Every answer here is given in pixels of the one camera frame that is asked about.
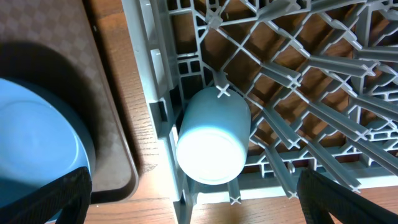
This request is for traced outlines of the grey dishwasher rack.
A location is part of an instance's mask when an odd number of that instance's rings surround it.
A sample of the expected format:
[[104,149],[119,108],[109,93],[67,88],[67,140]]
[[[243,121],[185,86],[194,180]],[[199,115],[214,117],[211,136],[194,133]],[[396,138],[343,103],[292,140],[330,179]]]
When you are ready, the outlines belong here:
[[[197,204],[297,196],[313,169],[357,191],[397,184],[397,2],[123,1],[178,223]],[[207,185],[176,148],[199,91],[251,111],[246,163]]]

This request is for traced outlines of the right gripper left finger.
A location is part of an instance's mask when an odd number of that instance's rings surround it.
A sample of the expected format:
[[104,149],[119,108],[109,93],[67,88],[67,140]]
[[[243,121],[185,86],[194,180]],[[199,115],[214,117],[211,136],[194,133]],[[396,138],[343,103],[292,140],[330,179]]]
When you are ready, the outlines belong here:
[[92,181],[79,167],[1,208],[1,223],[83,223],[91,202]]

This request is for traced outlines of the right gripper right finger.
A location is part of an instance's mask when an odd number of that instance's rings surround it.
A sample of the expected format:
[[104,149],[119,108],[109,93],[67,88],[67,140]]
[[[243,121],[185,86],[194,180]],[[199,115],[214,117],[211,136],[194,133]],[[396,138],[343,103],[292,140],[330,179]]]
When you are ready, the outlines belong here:
[[397,214],[314,170],[301,172],[297,194],[307,223],[397,223]]

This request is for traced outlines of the brown serving tray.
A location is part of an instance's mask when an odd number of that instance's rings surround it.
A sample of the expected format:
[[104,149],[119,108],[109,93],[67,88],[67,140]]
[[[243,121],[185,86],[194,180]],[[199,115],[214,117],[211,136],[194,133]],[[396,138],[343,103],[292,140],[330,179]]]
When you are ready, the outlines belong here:
[[82,119],[96,151],[93,204],[127,200],[139,185],[109,73],[89,1],[1,2],[1,76],[51,91]]

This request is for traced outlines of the large blue plate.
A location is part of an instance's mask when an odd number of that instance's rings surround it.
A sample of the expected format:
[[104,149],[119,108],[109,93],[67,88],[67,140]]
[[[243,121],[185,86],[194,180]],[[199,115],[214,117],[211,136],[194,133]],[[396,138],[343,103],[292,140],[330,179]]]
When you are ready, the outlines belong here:
[[59,177],[95,171],[93,140],[79,116],[46,90],[1,79],[1,208]]

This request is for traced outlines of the light blue plastic cup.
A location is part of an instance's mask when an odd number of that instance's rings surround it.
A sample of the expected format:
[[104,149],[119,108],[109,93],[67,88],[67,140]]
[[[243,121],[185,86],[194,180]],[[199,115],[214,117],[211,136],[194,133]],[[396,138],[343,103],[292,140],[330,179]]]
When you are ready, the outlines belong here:
[[246,163],[251,111],[235,91],[219,96],[205,88],[190,100],[180,128],[177,161],[193,180],[207,185],[236,178]]

